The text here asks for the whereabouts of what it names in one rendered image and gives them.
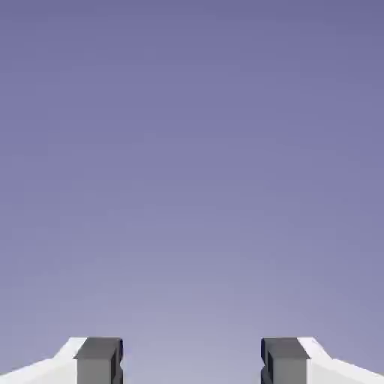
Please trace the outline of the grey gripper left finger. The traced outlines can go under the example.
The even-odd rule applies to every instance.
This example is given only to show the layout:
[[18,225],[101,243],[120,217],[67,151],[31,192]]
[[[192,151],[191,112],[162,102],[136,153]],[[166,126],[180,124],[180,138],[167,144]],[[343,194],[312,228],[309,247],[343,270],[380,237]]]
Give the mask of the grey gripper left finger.
[[51,358],[0,375],[0,384],[124,384],[120,337],[70,337]]

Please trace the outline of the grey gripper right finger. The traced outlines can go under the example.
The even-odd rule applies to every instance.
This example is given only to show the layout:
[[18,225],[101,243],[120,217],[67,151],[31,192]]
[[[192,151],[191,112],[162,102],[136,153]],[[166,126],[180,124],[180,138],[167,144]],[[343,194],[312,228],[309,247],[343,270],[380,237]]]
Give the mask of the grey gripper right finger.
[[314,337],[264,337],[260,384],[384,384],[384,374],[332,358]]

